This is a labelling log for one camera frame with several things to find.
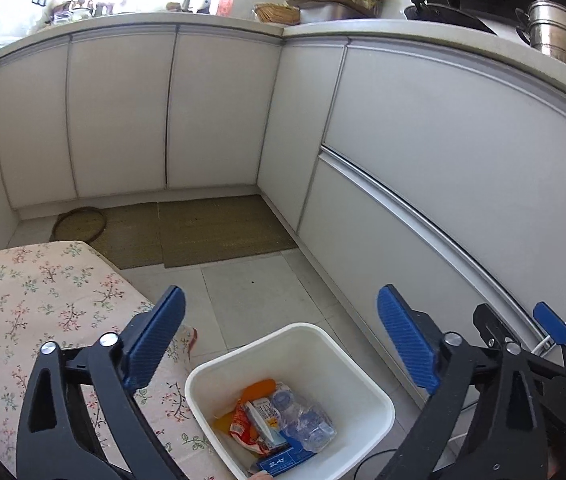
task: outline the floral pattern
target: floral pattern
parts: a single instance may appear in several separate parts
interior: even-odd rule
[[[153,307],[96,251],[54,242],[0,251],[0,460],[15,473],[16,432],[29,373],[40,346],[91,345]],[[134,394],[165,449],[191,480],[230,480],[194,420],[184,395],[196,330],[182,326],[147,388]],[[83,387],[108,460],[125,467],[91,386]]]

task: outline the tile floor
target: tile floor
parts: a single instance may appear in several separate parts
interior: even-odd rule
[[[49,240],[54,218],[21,222],[10,247]],[[363,333],[300,250],[249,256],[224,262],[166,269],[163,265],[122,270],[141,294],[156,302],[167,286],[178,285],[187,295],[185,322],[196,327],[199,339],[192,350],[197,366],[250,343],[292,322],[320,326],[390,396],[396,422],[373,452],[393,449],[420,410],[368,343]],[[357,480],[373,480],[389,454],[370,459]],[[439,466],[454,461],[445,451]],[[344,480],[352,480],[351,471]]]

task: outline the crumpled plastic bottle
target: crumpled plastic bottle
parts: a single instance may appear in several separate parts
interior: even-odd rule
[[[276,385],[270,397],[279,411],[283,432],[301,443],[303,449],[318,453],[336,437],[336,430],[327,413],[315,402],[308,402],[283,383]]]

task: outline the blue rubber fingertip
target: blue rubber fingertip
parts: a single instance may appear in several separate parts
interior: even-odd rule
[[[128,392],[146,388],[176,330],[185,317],[185,294],[174,287],[155,307],[152,319],[138,337],[127,358],[123,387]]]
[[[534,319],[557,345],[566,345],[566,324],[547,303],[541,301],[536,304]]]
[[[378,293],[378,316],[400,354],[412,380],[432,395],[440,380],[434,373],[436,354],[389,287]]]

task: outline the countertop edge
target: countertop edge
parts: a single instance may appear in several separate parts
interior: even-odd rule
[[[408,20],[341,20],[287,27],[284,40],[317,36],[399,38],[449,46],[528,73],[566,94],[566,64],[523,43],[470,28]]]
[[[23,48],[37,43],[61,38],[69,34],[95,30],[98,28],[121,27],[125,25],[203,25],[206,27],[229,28],[254,32],[274,38],[281,38],[284,27],[271,23],[251,22],[239,18],[226,18],[224,16],[210,16],[209,14],[190,14],[184,12],[138,12],[135,14],[117,14],[102,16],[75,23],[67,23],[55,27],[48,27],[40,32],[16,40],[0,48],[0,59],[13,54]]]

